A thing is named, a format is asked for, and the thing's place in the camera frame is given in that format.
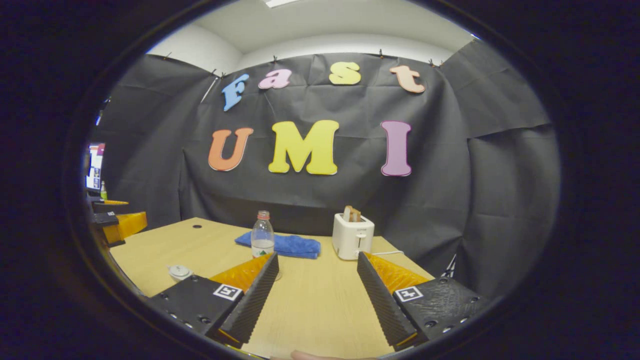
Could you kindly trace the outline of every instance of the white toaster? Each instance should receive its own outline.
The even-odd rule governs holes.
[[[360,251],[371,252],[374,224],[360,216],[359,222],[344,221],[342,214],[333,217],[333,249],[338,258],[357,260]]]

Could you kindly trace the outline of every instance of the foam letter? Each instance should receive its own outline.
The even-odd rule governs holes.
[[[289,84],[289,76],[291,76],[291,70],[289,69],[274,70],[267,74],[267,77],[258,84],[258,87],[261,89],[283,88]]]
[[[406,163],[406,135],[411,130],[411,125],[400,121],[383,121],[380,126],[387,132],[387,163],[381,169],[382,174],[411,174],[411,167]]]
[[[417,71],[412,71],[406,65],[392,67],[389,71],[398,76],[398,83],[400,83],[400,86],[406,91],[418,94],[424,91],[424,86],[416,84],[413,79],[420,77]]]
[[[356,63],[337,62],[331,65],[329,80],[336,85],[354,85],[360,82],[360,66]]]
[[[213,170],[217,171],[229,171],[233,170],[244,155],[244,147],[246,146],[246,139],[249,135],[253,134],[253,129],[250,127],[242,127],[236,130],[236,147],[234,153],[229,159],[222,158],[222,148],[225,146],[227,137],[231,135],[231,130],[218,130],[213,133],[213,141],[211,142],[211,148],[209,149],[209,166]]]
[[[244,91],[243,81],[249,78],[249,74],[244,74],[241,77],[234,80],[233,83],[227,85],[222,89],[222,93],[225,94],[225,111],[231,109],[235,104],[239,103],[242,97],[240,94]]]
[[[311,161],[307,165],[309,174],[334,175],[338,167],[333,163],[333,134],[338,130],[338,122],[333,120],[317,121],[302,140],[298,128],[291,121],[273,124],[276,133],[276,145],[273,162],[269,164],[270,172],[288,172],[287,154],[293,169],[300,172],[309,154]]]

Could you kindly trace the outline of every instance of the letter m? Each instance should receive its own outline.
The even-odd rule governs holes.
[[[303,140],[296,125],[291,121],[278,122],[272,129],[276,133],[276,145],[270,172],[288,172],[286,156],[293,169],[300,172],[311,155],[307,165],[309,174],[334,175],[338,167],[333,163],[333,134],[340,126],[333,120],[317,121]]]

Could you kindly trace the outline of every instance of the bottle label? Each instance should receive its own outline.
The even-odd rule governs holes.
[[[251,255],[254,258],[259,258],[262,255],[270,254],[273,252],[274,242],[270,240],[256,240],[251,244]]]

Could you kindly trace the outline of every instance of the ceiling light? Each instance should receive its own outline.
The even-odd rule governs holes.
[[[276,6],[289,4],[289,3],[293,3],[295,1],[300,1],[300,0],[263,0],[263,1],[267,4],[268,7],[274,8]]]

